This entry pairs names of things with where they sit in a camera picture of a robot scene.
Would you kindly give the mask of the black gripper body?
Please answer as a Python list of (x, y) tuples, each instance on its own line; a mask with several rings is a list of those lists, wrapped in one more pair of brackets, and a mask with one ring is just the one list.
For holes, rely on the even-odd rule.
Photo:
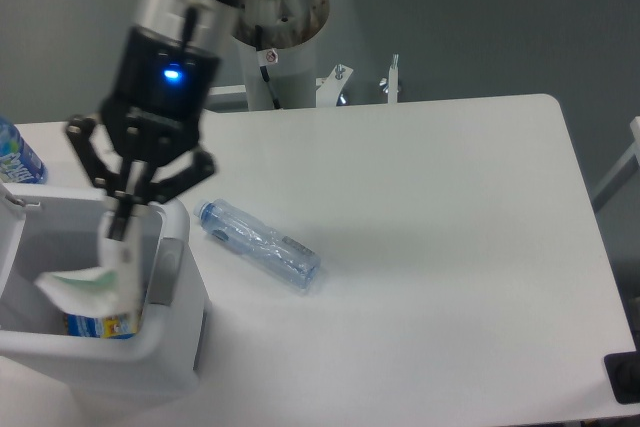
[(100, 117), (124, 159), (167, 165), (195, 149), (220, 59), (142, 27), (130, 30)]

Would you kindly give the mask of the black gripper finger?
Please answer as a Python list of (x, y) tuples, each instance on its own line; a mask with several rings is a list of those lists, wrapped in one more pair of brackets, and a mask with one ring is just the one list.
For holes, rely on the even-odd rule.
[(154, 181), (158, 169), (159, 166), (151, 161), (143, 163), (133, 191), (127, 194), (127, 225), (149, 204), (165, 204), (213, 176), (216, 164), (214, 157), (198, 146), (190, 152), (190, 164), (172, 176)]
[(111, 199), (108, 209), (112, 219), (106, 237), (124, 240), (134, 204), (127, 192), (133, 161), (122, 157), (118, 173), (111, 171), (96, 152), (91, 137), (98, 125), (94, 117), (72, 116), (64, 128), (68, 141), (83, 167), (91, 185), (105, 191)]

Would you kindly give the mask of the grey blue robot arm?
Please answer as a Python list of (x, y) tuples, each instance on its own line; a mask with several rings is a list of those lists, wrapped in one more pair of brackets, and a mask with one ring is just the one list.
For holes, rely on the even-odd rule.
[(112, 202), (121, 241), (141, 206), (164, 204), (212, 176), (199, 120), (245, 0), (139, 0), (109, 95), (66, 135), (91, 184)]

